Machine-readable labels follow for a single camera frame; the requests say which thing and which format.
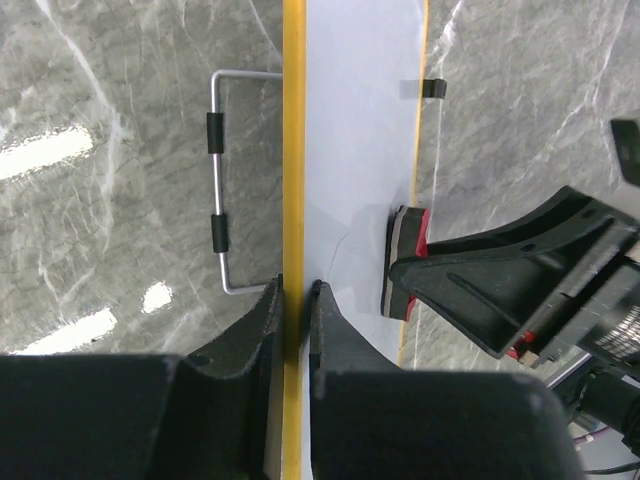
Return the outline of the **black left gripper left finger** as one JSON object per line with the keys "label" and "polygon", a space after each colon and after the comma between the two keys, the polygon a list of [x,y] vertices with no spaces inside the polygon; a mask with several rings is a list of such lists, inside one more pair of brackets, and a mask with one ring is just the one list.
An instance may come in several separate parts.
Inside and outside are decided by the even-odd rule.
{"label": "black left gripper left finger", "polygon": [[284,292],[188,355],[1,359],[5,479],[276,479]]}

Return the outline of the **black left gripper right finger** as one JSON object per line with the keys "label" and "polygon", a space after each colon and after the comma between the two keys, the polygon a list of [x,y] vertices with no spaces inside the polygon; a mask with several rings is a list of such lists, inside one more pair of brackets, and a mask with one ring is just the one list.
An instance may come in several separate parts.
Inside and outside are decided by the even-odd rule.
{"label": "black left gripper right finger", "polygon": [[512,372],[407,371],[317,281],[310,307],[317,479],[580,479],[557,397]]}

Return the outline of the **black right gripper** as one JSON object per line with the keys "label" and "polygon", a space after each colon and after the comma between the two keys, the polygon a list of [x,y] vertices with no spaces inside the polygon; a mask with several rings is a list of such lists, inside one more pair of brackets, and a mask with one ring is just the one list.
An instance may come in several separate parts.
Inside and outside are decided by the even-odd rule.
{"label": "black right gripper", "polygon": [[392,286],[495,358],[535,369],[579,347],[631,370],[639,343],[606,334],[639,304],[639,223],[565,186],[501,227],[394,260]]}

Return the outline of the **yellow framed whiteboard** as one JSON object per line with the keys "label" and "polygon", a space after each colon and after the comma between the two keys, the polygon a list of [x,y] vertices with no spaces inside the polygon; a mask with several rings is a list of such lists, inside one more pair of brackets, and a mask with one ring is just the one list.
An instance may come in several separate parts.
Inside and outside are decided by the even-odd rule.
{"label": "yellow framed whiteboard", "polygon": [[415,199],[429,5],[287,1],[283,5],[282,477],[311,477],[312,284],[396,360],[404,326],[381,313],[386,228]]}

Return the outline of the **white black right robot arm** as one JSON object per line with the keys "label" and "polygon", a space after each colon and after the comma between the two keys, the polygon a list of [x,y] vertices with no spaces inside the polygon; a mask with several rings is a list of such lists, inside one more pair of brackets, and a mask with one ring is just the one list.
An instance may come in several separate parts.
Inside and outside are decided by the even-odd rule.
{"label": "white black right robot arm", "polygon": [[571,419],[587,415],[639,448],[639,223],[563,187],[504,226],[436,243],[429,213],[403,206],[387,227],[381,311],[424,303],[488,355],[529,368],[572,348],[586,357],[552,382]]}

